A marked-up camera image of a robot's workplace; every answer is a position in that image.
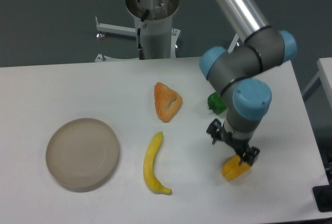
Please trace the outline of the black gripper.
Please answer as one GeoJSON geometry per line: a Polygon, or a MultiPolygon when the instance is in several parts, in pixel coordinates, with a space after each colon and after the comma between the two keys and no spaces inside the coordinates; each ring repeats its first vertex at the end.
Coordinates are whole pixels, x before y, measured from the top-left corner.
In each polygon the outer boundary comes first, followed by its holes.
{"type": "Polygon", "coordinates": [[[214,119],[209,124],[206,133],[212,138],[213,145],[217,141],[223,141],[232,147],[240,158],[239,165],[246,163],[252,166],[260,154],[260,149],[248,144],[253,136],[253,131],[241,132],[234,129],[228,122],[224,122],[222,126],[218,119],[214,119]]]}

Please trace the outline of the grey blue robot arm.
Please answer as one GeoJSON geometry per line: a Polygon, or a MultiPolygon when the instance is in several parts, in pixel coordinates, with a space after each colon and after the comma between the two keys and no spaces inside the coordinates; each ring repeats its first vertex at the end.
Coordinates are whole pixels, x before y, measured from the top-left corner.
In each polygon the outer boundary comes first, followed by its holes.
{"type": "MultiPolygon", "coordinates": [[[[275,31],[253,0],[216,0],[241,45],[234,51],[214,47],[199,67],[228,109],[224,122],[214,120],[207,133],[232,147],[241,163],[254,164],[259,149],[249,141],[269,109],[270,88],[256,75],[292,60],[297,53],[293,35],[275,31]]],[[[126,0],[135,21],[139,59],[170,58],[172,17],[179,0],[126,0]]]]}

